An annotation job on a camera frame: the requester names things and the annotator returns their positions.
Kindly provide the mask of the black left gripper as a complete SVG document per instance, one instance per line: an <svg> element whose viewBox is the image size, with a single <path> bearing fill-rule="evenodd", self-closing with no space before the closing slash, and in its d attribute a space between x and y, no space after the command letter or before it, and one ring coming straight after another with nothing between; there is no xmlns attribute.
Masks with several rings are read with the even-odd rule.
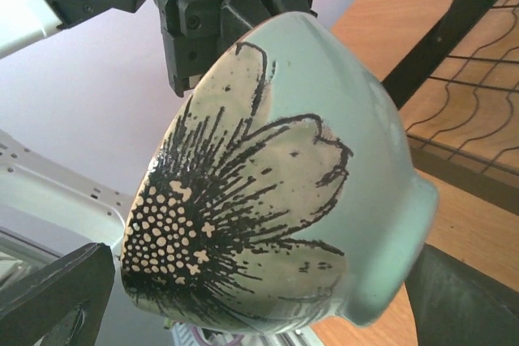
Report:
<svg viewBox="0 0 519 346"><path fill-rule="evenodd" d="M182 97L242 36L279 14L314 15L313 0L156 0L169 85Z"/></svg>

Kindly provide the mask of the celadon green bowl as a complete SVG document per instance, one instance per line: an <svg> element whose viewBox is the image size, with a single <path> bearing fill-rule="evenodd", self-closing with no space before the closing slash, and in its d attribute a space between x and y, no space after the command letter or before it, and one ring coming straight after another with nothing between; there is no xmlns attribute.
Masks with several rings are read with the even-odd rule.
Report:
<svg viewBox="0 0 519 346"><path fill-rule="evenodd" d="M131 205L141 310L236 334L376 321L438 207L379 80L316 17L278 15L205 73Z"/></svg>

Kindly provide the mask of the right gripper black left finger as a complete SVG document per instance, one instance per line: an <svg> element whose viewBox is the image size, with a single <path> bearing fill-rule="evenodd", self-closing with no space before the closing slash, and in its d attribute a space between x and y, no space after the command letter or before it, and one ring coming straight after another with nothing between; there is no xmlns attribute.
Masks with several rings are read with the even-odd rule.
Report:
<svg viewBox="0 0 519 346"><path fill-rule="evenodd" d="M114 284L114 257L88 243L1 291L1 344L94 345Z"/></svg>

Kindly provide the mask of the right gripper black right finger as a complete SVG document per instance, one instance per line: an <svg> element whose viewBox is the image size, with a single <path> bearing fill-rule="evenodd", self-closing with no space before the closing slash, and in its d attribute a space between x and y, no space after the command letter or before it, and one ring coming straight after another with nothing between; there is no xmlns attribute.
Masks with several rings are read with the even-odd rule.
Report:
<svg viewBox="0 0 519 346"><path fill-rule="evenodd" d="M423 247L407 277L418 344L518 345L518 292Z"/></svg>

